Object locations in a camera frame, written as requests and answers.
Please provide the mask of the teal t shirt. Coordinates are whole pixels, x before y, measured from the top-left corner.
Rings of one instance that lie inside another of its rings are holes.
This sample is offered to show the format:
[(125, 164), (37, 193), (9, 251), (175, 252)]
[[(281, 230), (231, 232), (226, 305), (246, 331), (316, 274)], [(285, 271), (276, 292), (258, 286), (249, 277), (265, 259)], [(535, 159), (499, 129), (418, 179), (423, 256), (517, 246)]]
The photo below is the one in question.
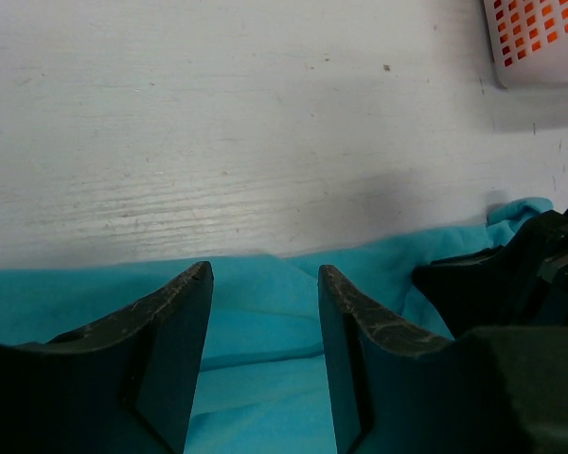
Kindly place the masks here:
[[(416, 266), (506, 244), (552, 208), (526, 198), (485, 222), (391, 236), (363, 246), (278, 258), (214, 256), (213, 301), (187, 433), (188, 453), (332, 453), (317, 275), (356, 287), (437, 335), (449, 329), (413, 286)], [(48, 341), (159, 289), (186, 259), (73, 270), (0, 270), (0, 342)]]

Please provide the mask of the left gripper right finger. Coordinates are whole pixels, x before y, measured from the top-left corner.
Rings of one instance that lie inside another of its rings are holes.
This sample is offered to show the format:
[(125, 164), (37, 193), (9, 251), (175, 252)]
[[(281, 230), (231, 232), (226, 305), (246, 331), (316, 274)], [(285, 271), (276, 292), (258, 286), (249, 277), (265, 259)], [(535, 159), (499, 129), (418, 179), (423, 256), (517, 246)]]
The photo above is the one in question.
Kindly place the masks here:
[(331, 265), (318, 294), (339, 452), (568, 453), (568, 327), (448, 340)]

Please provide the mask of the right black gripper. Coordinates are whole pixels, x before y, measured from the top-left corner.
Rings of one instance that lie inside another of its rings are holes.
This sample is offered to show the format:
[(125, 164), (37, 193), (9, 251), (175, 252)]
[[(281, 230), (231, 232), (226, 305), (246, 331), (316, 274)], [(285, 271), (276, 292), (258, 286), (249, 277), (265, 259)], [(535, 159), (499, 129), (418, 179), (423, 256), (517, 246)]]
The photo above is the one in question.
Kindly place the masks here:
[(419, 266), (412, 282), (456, 338), (479, 326), (568, 326), (568, 209), (530, 219), (505, 246)]

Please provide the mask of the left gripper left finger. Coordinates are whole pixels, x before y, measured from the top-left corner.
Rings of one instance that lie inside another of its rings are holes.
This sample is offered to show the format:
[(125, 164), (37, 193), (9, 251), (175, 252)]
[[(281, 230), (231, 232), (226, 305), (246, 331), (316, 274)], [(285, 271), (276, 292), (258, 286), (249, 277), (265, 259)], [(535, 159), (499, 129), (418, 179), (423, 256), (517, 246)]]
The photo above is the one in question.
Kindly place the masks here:
[(0, 344), (0, 453), (180, 453), (213, 294), (200, 261), (46, 342)]

